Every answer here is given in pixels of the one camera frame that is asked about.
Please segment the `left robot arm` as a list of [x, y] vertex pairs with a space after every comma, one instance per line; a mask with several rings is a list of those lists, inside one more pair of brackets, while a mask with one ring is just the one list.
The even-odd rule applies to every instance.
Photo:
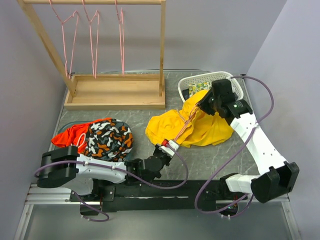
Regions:
[[100, 194], [95, 180], [127, 185], [151, 183], [161, 177], [161, 170], [170, 164], [175, 150], [157, 144], [153, 155], [146, 159], [111, 162], [79, 154], [76, 146], [58, 148], [42, 154], [40, 168], [35, 172], [36, 184], [44, 189], [65, 187], [94, 201]]

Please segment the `yellow shorts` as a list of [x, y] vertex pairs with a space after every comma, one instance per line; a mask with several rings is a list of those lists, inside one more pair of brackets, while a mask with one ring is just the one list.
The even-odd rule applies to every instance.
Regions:
[[[164, 139], [174, 140], [188, 119], [192, 108], [207, 92], [207, 90], [197, 92], [184, 102], [180, 110], [171, 109], [161, 115], [153, 116], [145, 129], [145, 134], [150, 142], [155, 145], [162, 143]], [[199, 109], [176, 142], [186, 148], [215, 146], [227, 141], [233, 132], [226, 120], [221, 118], [218, 113], [208, 115]]]

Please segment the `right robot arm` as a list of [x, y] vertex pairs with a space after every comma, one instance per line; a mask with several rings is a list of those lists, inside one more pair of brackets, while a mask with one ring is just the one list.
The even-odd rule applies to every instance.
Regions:
[[231, 199], [236, 192], [253, 195], [266, 203], [290, 193], [300, 169], [288, 162], [273, 146], [260, 126], [250, 105], [237, 99], [229, 79], [214, 80], [210, 90], [198, 102], [198, 107], [208, 115], [219, 114], [243, 140], [258, 168], [257, 175], [231, 173], [221, 178], [219, 194]]

